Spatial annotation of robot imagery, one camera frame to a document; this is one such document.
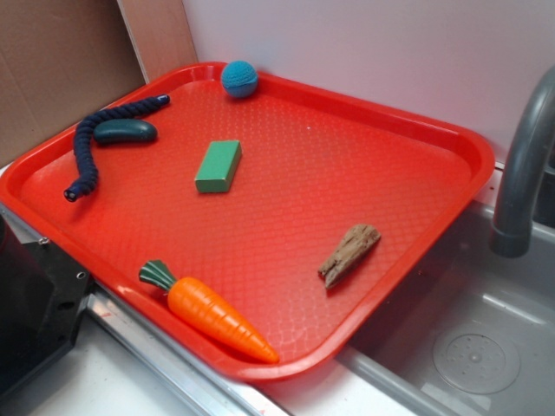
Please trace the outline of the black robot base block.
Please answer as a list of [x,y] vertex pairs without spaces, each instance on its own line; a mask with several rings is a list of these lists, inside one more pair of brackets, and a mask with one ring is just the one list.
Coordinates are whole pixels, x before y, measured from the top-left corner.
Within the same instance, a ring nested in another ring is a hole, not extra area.
[[1,399],[68,353],[93,279],[53,242],[21,242],[1,220]]

